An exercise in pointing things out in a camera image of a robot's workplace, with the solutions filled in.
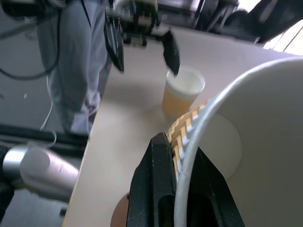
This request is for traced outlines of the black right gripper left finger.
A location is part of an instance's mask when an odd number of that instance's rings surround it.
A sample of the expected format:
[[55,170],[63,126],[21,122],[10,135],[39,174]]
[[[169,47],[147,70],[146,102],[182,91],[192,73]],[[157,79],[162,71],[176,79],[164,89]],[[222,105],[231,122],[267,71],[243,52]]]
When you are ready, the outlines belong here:
[[174,227],[176,175],[165,133],[151,138],[134,171],[129,192],[128,227]]

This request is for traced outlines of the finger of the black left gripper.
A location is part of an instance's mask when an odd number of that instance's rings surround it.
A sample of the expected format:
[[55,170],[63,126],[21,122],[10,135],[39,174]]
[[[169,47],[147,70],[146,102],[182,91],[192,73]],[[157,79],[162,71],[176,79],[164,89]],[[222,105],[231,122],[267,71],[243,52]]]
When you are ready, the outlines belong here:
[[180,54],[177,41],[174,34],[169,30],[162,37],[162,43],[164,47],[163,56],[167,66],[176,77],[180,68]]
[[106,50],[114,66],[124,72],[124,43],[119,27],[105,23],[104,27]]

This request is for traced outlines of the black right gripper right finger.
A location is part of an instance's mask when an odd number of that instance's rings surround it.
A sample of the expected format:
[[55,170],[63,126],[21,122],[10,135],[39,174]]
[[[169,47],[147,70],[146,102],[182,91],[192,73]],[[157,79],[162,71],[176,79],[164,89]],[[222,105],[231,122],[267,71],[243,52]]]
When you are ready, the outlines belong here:
[[200,148],[188,193],[188,227],[245,227],[225,178]]

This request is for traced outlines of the large white ribbed paper cup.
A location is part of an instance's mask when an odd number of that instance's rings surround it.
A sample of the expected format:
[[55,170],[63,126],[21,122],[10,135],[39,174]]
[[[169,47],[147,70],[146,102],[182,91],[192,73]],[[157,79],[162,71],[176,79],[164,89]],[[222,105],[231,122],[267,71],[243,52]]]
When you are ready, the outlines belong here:
[[222,165],[245,225],[303,227],[303,57],[243,73],[179,117],[167,136],[176,154],[175,227],[187,227],[199,145]]

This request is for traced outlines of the orange ribbed paper cup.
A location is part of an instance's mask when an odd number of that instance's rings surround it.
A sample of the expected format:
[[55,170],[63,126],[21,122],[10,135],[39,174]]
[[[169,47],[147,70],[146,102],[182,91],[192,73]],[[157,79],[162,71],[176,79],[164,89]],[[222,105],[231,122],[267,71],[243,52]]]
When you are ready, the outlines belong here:
[[187,113],[205,84],[205,78],[196,69],[181,66],[177,75],[169,70],[162,101],[164,113],[172,119]]

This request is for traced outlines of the brown round object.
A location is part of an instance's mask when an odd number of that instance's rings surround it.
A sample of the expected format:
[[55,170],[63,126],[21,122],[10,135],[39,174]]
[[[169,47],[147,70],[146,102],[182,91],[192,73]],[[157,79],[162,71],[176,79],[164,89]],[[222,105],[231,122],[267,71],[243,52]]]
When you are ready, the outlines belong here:
[[112,214],[110,227],[126,227],[129,205],[129,193],[124,195]]

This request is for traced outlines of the person in grey trousers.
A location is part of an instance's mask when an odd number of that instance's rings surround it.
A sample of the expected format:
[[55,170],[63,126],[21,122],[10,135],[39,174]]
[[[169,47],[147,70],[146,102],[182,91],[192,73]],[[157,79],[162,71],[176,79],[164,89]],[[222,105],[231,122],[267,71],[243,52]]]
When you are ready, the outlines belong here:
[[104,0],[72,0],[64,9],[47,9],[37,26],[48,87],[63,129],[90,134],[112,61],[105,37]]

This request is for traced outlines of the black chair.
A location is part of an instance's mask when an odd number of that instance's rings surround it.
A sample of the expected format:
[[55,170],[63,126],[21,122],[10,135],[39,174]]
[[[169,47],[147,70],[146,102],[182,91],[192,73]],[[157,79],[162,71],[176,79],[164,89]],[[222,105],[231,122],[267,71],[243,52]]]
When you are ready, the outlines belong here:
[[260,0],[249,12],[238,5],[239,0],[203,0],[194,29],[265,44],[303,20],[303,0]]

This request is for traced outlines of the silver metal cylinder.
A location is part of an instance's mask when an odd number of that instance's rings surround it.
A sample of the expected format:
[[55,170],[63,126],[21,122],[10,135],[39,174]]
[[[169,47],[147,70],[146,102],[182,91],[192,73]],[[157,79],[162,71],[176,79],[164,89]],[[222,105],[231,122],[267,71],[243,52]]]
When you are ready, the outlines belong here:
[[68,203],[79,169],[50,149],[15,145],[0,153],[0,177],[13,189]]

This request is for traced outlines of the black frame bar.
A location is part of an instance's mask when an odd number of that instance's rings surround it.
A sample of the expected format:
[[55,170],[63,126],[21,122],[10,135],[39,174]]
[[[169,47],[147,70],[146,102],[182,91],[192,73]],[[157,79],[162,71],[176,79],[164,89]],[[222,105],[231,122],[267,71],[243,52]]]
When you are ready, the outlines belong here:
[[52,132],[51,130],[40,131],[25,127],[0,124],[0,136],[13,138],[22,138],[26,140],[37,140],[43,142],[53,142],[56,136],[57,144],[71,145],[76,148],[85,148],[88,136],[78,134],[66,134],[61,132]]

